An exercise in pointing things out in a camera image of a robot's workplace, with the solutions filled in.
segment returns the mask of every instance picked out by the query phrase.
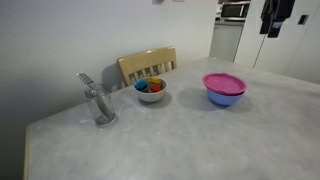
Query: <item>pink lid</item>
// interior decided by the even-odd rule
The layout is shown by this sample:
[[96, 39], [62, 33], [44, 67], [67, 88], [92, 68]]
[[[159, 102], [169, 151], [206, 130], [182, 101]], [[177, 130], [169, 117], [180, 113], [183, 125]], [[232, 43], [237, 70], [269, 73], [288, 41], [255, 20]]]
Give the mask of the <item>pink lid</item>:
[[211, 73], [202, 78], [204, 85], [219, 94], [236, 95], [247, 89], [247, 85], [241, 79], [227, 73]]

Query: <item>microwave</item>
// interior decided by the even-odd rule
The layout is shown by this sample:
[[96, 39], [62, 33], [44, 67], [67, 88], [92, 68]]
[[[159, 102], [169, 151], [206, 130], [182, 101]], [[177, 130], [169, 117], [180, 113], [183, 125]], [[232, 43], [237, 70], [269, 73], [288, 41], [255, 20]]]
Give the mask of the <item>microwave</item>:
[[229, 21], [245, 21], [250, 1], [224, 2], [222, 4], [221, 19]]

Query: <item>chair back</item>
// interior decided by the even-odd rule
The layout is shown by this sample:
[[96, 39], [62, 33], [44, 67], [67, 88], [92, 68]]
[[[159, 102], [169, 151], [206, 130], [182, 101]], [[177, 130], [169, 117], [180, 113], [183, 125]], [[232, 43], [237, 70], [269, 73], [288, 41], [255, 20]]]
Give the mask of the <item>chair back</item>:
[[156, 76], [177, 68], [175, 47], [151, 49], [117, 60], [126, 86], [142, 77]]

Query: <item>kitchen cabinet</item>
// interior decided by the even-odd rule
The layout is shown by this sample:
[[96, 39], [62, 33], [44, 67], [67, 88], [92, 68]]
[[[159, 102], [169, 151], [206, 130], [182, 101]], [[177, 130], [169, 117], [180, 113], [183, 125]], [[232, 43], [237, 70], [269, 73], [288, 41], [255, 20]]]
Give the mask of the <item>kitchen cabinet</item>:
[[[262, 24], [260, 15], [264, 0], [251, 1], [234, 62], [285, 74], [319, 4], [319, 0], [296, 0], [291, 17], [283, 23], [279, 37], [267, 38], [265, 35], [259, 34]], [[306, 24], [298, 25], [301, 15], [304, 14], [309, 15]]]
[[320, 9], [318, 8], [308, 30], [295, 52], [286, 76], [320, 84]]
[[241, 23], [215, 24], [212, 35], [210, 57], [233, 62], [242, 33]]

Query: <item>table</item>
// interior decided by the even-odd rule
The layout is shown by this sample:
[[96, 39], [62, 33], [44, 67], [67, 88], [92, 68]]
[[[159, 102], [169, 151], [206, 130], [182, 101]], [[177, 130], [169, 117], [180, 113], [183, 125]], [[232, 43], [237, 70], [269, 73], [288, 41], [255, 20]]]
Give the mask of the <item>table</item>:
[[[202, 77], [248, 84], [235, 105], [213, 104]], [[320, 86], [204, 58], [161, 75], [167, 94], [111, 94], [117, 121], [94, 124], [87, 104], [28, 126], [28, 178], [319, 180]]]

